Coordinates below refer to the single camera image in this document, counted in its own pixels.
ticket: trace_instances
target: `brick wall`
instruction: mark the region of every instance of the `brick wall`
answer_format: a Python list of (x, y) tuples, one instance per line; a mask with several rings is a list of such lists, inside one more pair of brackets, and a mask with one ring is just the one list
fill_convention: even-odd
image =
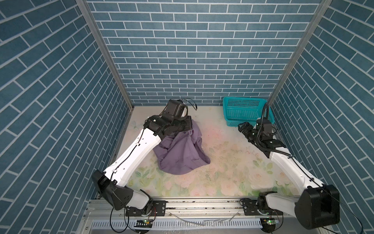
[(320, 0), (93, 1), (135, 105), (268, 98)]
[(70, 233), (128, 107), (74, 0), (0, 1), (0, 233)]
[[(333, 0), (273, 105), (291, 151), (374, 233), (374, 1)], [(341, 233), (359, 233), (341, 209)]]

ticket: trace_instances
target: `floral floor mat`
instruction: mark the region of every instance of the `floral floor mat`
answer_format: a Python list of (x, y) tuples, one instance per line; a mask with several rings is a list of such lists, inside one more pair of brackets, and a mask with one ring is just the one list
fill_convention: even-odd
[[(121, 155), (135, 140), (144, 121), (163, 106), (135, 107), (123, 139)], [(132, 174), (127, 186), (143, 189), (153, 197), (257, 196), (260, 191), (298, 195), (282, 170), (249, 143), (236, 127), (229, 127), (223, 107), (189, 108), (189, 115), (202, 132), (203, 150), (211, 163), (185, 175), (172, 175), (158, 168), (151, 151)]]

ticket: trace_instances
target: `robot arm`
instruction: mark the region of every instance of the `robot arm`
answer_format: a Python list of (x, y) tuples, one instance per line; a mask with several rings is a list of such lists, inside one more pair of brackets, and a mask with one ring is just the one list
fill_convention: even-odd
[(145, 156), (167, 135), (192, 129), (188, 108), (181, 100), (169, 100), (160, 115), (149, 117), (135, 141), (103, 172), (96, 170), (92, 180), (101, 197), (116, 210), (134, 207), (140, 214), (150, 212), (153, 199), (144, 191), (134, 191), (126, 184)]
[(245, 122), (238, 129), (257, 148), (277, 164), (299, 191), (300, 198), (282, 196), (277, 192), (261, 192), (257, 207), (263, 213), (280, 210), (298, 219), (306, 229), (337, 224), (340, 220), (339, 191), (325, 185), (292, 157), (285, 144), (273, 138), (272, 124), (264, 118), (265, 104), (256, 126)]

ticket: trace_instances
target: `purple cloth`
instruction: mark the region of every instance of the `purple cloth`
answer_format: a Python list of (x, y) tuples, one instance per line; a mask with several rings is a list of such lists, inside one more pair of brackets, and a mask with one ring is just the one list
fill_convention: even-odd
[(192, 121), (190, 131), (165, 137), (153, 148), (159, 168), (170, 174), (183, 175), (198, 167), (208, 165), (210, 159), (201, 148), (201, 136), (199, 127), (195, 121)]

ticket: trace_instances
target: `plastic basket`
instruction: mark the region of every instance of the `plastic basket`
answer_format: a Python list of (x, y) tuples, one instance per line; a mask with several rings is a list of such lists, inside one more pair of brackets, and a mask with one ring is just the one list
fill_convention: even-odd
[[(261, 117), (266, 99), (250, 97), (224, 97), (223, 113), (228, 126), (237, 127), (238, 124), (249, 122), (253, 126)], [(274, 124), (273, 112), (270, 109), (269, 120)]]

